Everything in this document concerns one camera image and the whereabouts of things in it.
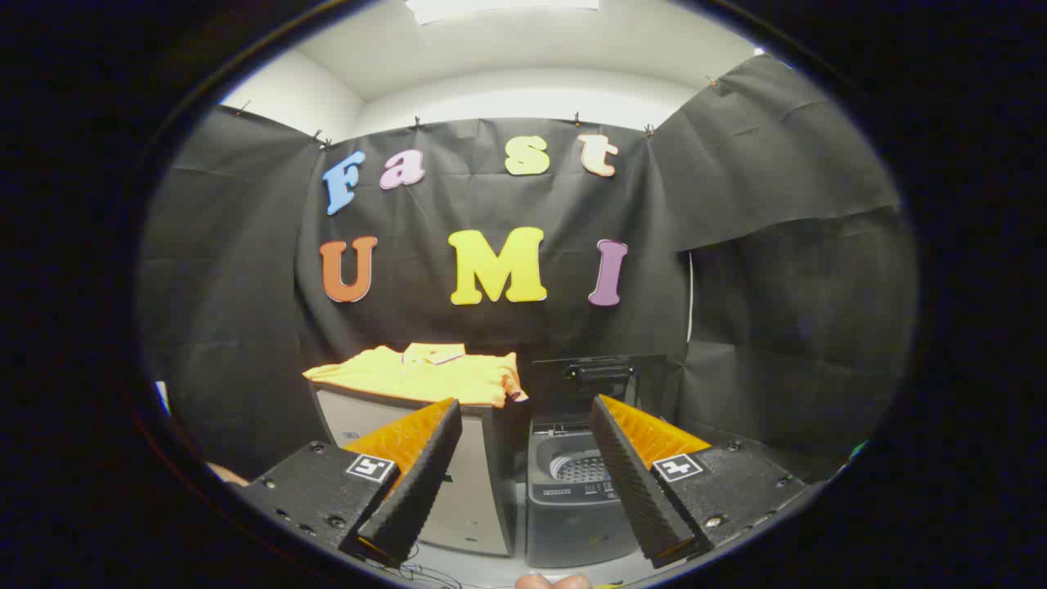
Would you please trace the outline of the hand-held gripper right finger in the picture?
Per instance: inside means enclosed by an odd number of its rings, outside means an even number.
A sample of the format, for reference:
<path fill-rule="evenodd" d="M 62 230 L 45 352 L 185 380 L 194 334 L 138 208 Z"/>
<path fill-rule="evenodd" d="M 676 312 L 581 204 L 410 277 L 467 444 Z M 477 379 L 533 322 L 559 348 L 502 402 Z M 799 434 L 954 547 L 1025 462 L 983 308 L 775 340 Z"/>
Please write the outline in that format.
<path fill-rule="evenodd" d="M 591 432 L 655 568 L 754 536 L 823 480 L 819 456 L 713 426 L 680 427 L 603 394 L 592 399 Z"/>

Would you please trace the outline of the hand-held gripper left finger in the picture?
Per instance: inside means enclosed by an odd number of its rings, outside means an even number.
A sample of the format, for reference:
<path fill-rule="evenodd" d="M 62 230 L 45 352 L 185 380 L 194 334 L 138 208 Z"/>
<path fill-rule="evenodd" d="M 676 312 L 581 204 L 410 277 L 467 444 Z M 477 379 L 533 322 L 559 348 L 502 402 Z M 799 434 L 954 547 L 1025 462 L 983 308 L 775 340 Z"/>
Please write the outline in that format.
<path fill-rule="evenodd" d="M 308 443 L 238 493 L 326 551 L 397 567 L 433 509 L 461 431 L 461 405 L 445 398 L 347 447 Z"/>

